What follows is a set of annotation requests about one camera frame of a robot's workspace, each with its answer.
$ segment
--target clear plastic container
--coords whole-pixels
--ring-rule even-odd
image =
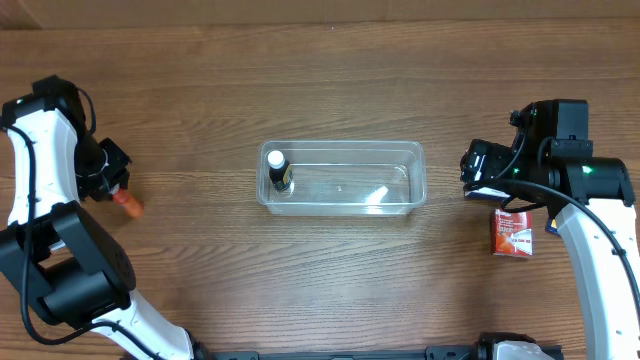
[[[285,191],[269,179],[273,150],[292,166]],[[256,180],[258,202],[277,215],[406,215],[427,199],[424,150],[412,141],[268,141]]]

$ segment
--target wooden table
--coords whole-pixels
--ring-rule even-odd
[[[513,331],[580,359],[574,277],[545,212],[533,258],[490,255],[496,204],[463,199],[458,162],[474,138],[510,144],[511,109],[587,99],[595,153],[622,158],[640,189],[639,38],[619,19],[3,31],[0,99],[53,73],[90,93],[96,138],[133,158],[146,214],[86,207],[138,289],[211,350],[420,349]],[[14,187],[3,138],[0,218]],[[427,204],[405,218],[272,216],[255,197],[270,139],[417,140]],[[2,359],[123,353],[96,335],[36,344],[4,279],[0,294]]]

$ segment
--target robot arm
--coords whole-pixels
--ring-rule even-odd
[[[573,100],[514,111],[511,124],[518,131],[512,147],[473,140],[460,164],[461,180],[470,192],[490,188],[510,195],[503,209],[516,197],[547,207],[576,276],[588,359],[635,359],[640,350],[635,197],[620,160],[592,157],[587,114],[587,103]],[[615,244],[578,206],[604,223]],[[512,356],[506,351],[499,359],[543,358]]]
[[[126,188],[130,159],[110,139],[98,144],[87,130],[78,89],[55,76],[38,81],[32,94],[4,104],[0,123],[8,129],[16,156],[14,206],[9,227],[0,232],[0,270],[22,297],[22,269],[29,259],[26,301],[38,317],[49,325],[64,322],[76,334],[103,334],[139,359],[208,358],[201,344],[135,289],[124,250],[79,205],[87,196],[100,201],[109,199],[114,188]],[[36,164],[33,219],[26,141]],[[26,246],[27,226],[32,227],[32,249]],[[71,258],[48,268],[40,265],[65,245]],[[64,342],[34,339],[48,345]]]
[[[591,199],[587,208],[615,234],[637,282],[640,257],[633,207]],[[556,217],[569,252],[582,307],[589,359],[632,359],[640,349],[638,317],[627,274],[606,236],[581,210],[565,206]]]

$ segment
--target red box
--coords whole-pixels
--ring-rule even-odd
[[[517,214],[496,209],[491,215],[491,251],[494,255],[533,256],[530,212]]]

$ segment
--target small bottle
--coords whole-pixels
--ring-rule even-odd
[[[267,161],[269,162],[269,177],[273,186],[278,191],[287,190],[293,180],[289,160],[284,158],[282,152],[274,150],[267,155]]]
[[[139,218],[144,214],[144,206],[126,189],[116,185],[111,189],[111,195],[113,196],[113,202],[122,206],[125,212],[132,218]]]

